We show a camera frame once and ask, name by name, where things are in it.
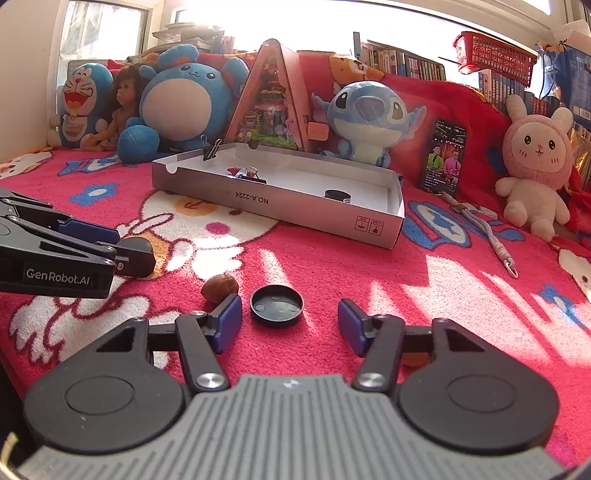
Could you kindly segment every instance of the stitch plush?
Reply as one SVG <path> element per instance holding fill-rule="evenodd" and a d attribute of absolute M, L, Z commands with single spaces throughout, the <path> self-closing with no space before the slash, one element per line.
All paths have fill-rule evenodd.
<path fill-rule="evenodd" d="M 343 137 L 338 155 L 326 150 L 322 154 L 384 168 L 390 165 L 388 149 L 414 137 L 427 112 L 423 105 L 408 112 L 391 88 L 370 81 L 347 85 L 331 102 L 312 93 L 312 102 Z"/>

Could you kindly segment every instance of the smartphone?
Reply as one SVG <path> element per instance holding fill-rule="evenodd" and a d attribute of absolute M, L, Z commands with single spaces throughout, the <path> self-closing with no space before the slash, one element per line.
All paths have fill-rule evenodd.
<path fill-rule="evenodd" d="M 435 120 L 421 188 L 429 193 L 446 192 L 454 196 L 465 146 L 465 128 L 446 120 Z"/>

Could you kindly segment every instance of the pink bunny plush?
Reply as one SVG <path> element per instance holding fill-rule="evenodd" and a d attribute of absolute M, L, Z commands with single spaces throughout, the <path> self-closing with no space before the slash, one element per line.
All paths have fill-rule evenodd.
<path fill-rule="evenodd" d="M 513 123 L 503 140 L 503 161 L 511 177 L 500 179 L 495 190 L 507 197 L 504 216 L 517 227 L 526 223 L 533 235 L 550 242 L 554 219 L 562 225 L 569 209 L 556 190 L 568 181 L 573 151 L 566 136 L 573 123 L 567 108 L 558 108 L 552 118 L 528 115 L 521 97 L 507 99 Z"/>

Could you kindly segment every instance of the bookshelf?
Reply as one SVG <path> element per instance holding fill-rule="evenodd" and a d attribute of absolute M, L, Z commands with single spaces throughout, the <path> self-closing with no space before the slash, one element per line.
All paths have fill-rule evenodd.
<path fill-rule="evenodd" d="M 380 72 L 418 80 L 446 80 L 443 64 L 374 40 L 361 42 L 359 32 L 353 32 L 353 49 L 357 60 Z"/>

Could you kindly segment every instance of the black binder clip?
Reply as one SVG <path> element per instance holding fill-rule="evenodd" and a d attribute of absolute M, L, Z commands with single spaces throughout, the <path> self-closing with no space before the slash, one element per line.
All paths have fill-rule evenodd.
<path fill-rule="evenodd" d="M 205 146 L 207 144 L 207 137 L 205 135 L 201 136 L 201 140 L 203 141 L 203 161 L 211 160 L 216 156 L 217 149 L 221 145 L 222 139 L 218 138 L 211 147 Z"/>

